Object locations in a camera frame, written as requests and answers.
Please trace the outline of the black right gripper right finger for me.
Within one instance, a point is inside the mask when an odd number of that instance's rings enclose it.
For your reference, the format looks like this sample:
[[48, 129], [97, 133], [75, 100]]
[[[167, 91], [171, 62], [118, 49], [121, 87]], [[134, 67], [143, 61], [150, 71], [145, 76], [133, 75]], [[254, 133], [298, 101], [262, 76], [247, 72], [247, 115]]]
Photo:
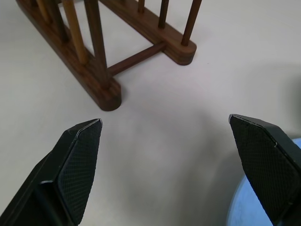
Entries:
[[273, 226], [301, 226], [301, 148], [274, 124], [231, 114], [244, 173]]

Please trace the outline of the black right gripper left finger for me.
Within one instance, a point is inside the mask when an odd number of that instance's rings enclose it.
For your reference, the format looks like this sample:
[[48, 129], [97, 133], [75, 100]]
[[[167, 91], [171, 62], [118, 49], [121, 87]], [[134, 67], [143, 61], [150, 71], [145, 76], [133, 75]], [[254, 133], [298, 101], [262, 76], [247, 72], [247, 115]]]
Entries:
[[67, 129], [0, 216], [0, 226], [79, 226], [95, 177], [102, 120]]

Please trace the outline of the dark wooden dowel rack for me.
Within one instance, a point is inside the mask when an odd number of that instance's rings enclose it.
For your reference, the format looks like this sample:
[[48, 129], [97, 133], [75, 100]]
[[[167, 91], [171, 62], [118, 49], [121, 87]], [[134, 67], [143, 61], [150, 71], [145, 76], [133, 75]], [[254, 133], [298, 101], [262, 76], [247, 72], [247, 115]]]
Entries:
[[[145, 0], [84, 0], [93, 52], [83, 43], [74, 0], [16, 2], [103, 111], [113, 111], [121, 105], [121, 86], [114, 79], [115, 75], [159, 52], [163, 52], [179, 65], [189, 65], [197, 50], [190, 37], [202, 0], [192, 1], [184, 33], [180, 33], [166, 22], [169, 0], [161, 0], [159, 15], [145, 7]], [[100, 3], [151, 42], [151, 46], [108, 66], [99, 12]]]

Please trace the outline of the blue plate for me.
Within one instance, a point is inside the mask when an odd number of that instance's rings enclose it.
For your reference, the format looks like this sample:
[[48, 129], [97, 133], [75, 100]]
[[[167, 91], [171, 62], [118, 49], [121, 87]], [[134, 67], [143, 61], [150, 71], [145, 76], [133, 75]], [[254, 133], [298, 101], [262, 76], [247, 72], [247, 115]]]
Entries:
[[[301, 137], [292, 141], [301, 148]], [[226, 226], [273, 226], [245, 174], [231, 201]]]

